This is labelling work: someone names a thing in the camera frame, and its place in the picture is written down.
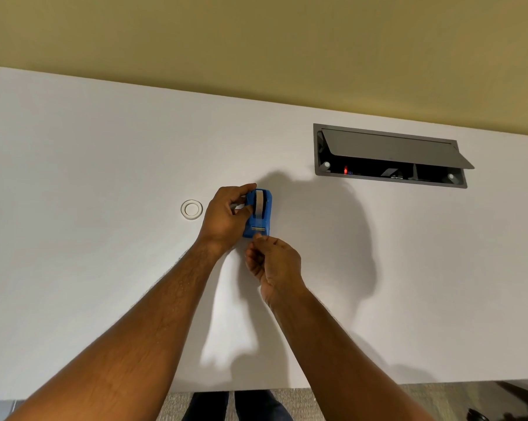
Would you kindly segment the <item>person's left hand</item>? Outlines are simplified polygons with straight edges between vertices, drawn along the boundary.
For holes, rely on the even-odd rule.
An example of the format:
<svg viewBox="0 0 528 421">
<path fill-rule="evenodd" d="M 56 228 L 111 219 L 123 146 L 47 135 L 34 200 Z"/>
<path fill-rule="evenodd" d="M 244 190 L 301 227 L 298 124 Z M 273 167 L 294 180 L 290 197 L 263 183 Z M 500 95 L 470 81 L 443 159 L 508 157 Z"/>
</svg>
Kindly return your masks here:
<svg viewBox="0 0 528 421">
<path fill-rule="evenodd" d="M 229 251 L 241 238 L 247 221 L 235 220 L 234 210 L 242 208 L 246 194 L 255 189 L 256 183 L 220 187 L 206 209 L 197 242 L 218 258 Z"/>
</svg>

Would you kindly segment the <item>person's right hand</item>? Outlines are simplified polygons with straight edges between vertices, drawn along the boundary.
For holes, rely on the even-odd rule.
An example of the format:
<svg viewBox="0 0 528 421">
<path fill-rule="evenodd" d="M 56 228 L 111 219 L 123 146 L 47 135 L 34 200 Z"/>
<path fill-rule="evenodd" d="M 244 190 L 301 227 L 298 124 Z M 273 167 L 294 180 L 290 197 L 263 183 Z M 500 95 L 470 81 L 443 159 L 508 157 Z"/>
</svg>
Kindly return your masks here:
<svg viewBox="0 0 528 421">
<path fill-rule="evenodd" d="M 274 311 L 277 306 L 291 303 L 306 292 L 301 275 L 301 257 L 286 242 L 280 240 L 281 247 L 275 255 L 276 276 L 273 281 L 259 281 L 260 294 L 267 306 Z"/>
</svg>

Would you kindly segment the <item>blue tape dispenser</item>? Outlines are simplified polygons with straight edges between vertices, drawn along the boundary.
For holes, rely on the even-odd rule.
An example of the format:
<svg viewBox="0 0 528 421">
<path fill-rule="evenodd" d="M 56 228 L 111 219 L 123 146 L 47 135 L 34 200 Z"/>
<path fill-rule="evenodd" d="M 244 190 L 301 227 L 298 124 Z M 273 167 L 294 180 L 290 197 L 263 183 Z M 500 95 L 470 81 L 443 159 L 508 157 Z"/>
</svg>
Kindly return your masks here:
<svg viewBox="0 0 528 421">
<path fill-rule="evenodd" d="M 268 236 L 272 213 L 271 192 L 256 188 L 246 194 L 244 205 L 252 207 L 252 214 L 246 221 L 242 237 L 252 239 L 255 233 Z"/>
</svg>

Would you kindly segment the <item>person's right forearm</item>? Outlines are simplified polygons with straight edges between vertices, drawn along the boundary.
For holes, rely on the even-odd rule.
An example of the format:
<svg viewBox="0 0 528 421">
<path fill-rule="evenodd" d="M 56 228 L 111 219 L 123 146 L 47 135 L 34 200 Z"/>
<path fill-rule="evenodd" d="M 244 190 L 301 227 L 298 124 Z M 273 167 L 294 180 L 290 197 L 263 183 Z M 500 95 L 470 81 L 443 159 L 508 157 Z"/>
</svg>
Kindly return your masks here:
<svg viewBox="0 0 528 421">
<path fill-rule="evenodd" d="M 434 421 L 303 287 L 262 288 L 326 421 Z"/>
</svg>

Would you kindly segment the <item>person's left forearm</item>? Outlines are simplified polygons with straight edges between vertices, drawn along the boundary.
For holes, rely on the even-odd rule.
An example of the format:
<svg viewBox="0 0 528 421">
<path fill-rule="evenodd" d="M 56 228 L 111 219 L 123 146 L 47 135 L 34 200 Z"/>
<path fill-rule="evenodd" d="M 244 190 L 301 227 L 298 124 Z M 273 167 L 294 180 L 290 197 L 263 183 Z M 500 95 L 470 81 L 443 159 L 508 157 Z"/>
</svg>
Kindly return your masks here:
<svg viewBox="0 0 528 421">
<path fill-rule="evenodd" d="M 120 320 L 6 421 L 155 421 L 223 242 L 199 238 Z"/>
</svg>

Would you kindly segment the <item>clear tape roll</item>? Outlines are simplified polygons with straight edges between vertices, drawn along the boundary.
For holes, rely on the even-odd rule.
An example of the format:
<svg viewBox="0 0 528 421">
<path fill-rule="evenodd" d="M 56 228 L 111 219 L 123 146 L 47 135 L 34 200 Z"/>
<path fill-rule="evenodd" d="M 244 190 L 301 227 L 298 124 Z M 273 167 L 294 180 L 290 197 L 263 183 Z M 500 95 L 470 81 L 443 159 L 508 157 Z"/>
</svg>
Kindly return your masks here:
<svg viewBox="0 0 528 421">
<path fill-rule="evenodd" d="M 194 199 L 185 200 L 180 207 L 180 212 L 185 219 L 195 220 L 203 214 L 203 205 Z"/>
</svg>

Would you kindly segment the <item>person's dark trousers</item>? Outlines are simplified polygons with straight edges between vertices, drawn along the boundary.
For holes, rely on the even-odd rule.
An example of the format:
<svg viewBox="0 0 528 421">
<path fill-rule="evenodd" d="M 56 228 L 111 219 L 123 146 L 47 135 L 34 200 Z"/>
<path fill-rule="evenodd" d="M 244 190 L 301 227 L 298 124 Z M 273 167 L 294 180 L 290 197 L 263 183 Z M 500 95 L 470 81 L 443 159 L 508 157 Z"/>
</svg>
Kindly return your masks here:
<svg viewBox="0 0 528 421">
<path fill-rule="evenodd" d="M 225 421 L 229 391 L 195 392 L 182 421 Z M 239 421 L 294 421 L 269 389 L 234 392 Z"/>
</svg>

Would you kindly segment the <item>black chair base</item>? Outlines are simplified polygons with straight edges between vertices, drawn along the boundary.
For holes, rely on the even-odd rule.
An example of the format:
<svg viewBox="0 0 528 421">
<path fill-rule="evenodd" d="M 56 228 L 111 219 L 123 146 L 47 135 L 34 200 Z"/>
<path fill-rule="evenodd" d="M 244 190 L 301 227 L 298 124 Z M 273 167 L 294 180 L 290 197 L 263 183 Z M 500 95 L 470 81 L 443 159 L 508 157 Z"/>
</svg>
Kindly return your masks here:
<svg viewBox="0 0 528 421">
<path fill-rule="evenodd" d="M 528 389 L 510 382 L 467 382 L 466 421 L 528 421 Z"/>
</svg>

